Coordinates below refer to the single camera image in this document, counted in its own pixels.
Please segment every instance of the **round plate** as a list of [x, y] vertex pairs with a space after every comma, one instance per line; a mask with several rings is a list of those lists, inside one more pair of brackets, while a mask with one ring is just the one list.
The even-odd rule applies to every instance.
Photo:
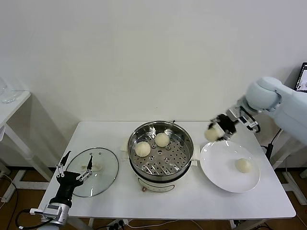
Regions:
[[[252, 154], [234, 142], [208, 143], [202, 148], [200, 156], [205, 175], [212, 183], [226, 191], [244, 193], [255, 188], [260, 180], [260, 170]], [[242, 173], [236, 168], [235, 163], [241, 158], [251, 161], [251, 172]]]
[[92, 197], [107, 190], [114, 182], [118, 173], [117, 157], [108, 149], [87, 149], [77, 155], [69, 163], [67, 171], [84, 173], [87, 164], [93, 156], [93, 174], [83, 183], [76, 187], [73, 194], [80, 197]]

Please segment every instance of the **white table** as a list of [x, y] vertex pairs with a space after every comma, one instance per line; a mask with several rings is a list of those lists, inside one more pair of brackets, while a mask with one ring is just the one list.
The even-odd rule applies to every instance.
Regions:
[[[52, 177], [52, 171], [36, 156], [29, 147], [17, 136], [12, 128], [6, 123], [10, 117], [22, 106], [22, 104], [30, 97], [30, 92], [23, 91], [16, 97], [16, 100], [9, 103], [0, 103], [0, 133], [3, 135], [3, 131], [8, 135], [10, 139], [22, 150], [21, 155], [27, 160], [27, 162], [33, 166], [46, 180], [50, 181]], [[0, 163], [0, 170], [2, 174], [9, 174], [8, 170], [2, 163]], [[46, 189], [48, 183], [42, 182], [22, 182], [20, 181], [25, 174], [25, 170], [20, 170], [15, 176], [13, 182], [17, 188], [20, 189]], [[9, 202], [11, 196], [15, 191], [15, 187], [11, 184], [6, 193], [4, 194], [1, 202]]]
[[[263, 219], [291, 218], [295, 210], [255, 136], [238, 126], [233, 142], [248, 149], [258, 162], [261, 179], [255, 189], [243, 194], [224, 191], [209, 181], [198, 166], [191, 166], [179, 185], [166, 193], [142, 192], [127, 154], [120, 151], [132, 131], [144, 122], [81, 122], [65, 150], [68, 163], [82, 151], [104, 147], [119, 161], [118, 176], [103, 193], [91, 198], [73, 196], [71, 217], [110, 219], [253, 219], [237, 229], [249, 229]], [[194, 145], [206, 143], [208, 122], [177, 122], [192, 137]], [[55, 175], [39, 205], [43, 209], [59, 187]]]

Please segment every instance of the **power strip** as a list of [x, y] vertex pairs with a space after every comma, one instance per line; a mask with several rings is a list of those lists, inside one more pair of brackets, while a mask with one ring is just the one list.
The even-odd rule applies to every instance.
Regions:
[[112, 221], [111, 223], [108, 223], [109, 226], [114, 226], [114, 224], [118, 224], [118, 229], [121, 229], [121, 226], [119, 225], [119, 221], [122, 220], [124, 222], [124, 225], [127, 225], [129, 221], [127, 219], [116, 219]]

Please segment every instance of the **perforated steamer tray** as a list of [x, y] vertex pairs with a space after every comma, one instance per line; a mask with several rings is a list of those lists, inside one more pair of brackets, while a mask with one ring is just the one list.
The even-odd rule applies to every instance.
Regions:
[[[170, 143], [166, 147], [155, 144], [158, 133], [166, 133]], [[151, 146], [151, 152], [146, 157], [135, 153], [135, 146], [146, 141]], [[128, 141], [130, 163], [134, 171], [143, 179], [168, 183], [174, 181], [189, 169], [193, 154], [193, 142], [189, 134], [177, 124], [166, 121], [155, 121], [138, 127]]]

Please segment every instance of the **white plate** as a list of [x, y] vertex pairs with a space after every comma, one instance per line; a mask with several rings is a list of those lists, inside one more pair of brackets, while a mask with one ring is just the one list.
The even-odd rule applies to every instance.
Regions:
[[[251, 172], [242, 173], [236, 168], [235, 163], [241, 158], [251, 161]], [[202, 170], [212, 183], [232, 193], [250, 191], [260, 180], [260, 170], [252, 154], [231, 141], [206, 144], [201, 150], [200, 162]]]

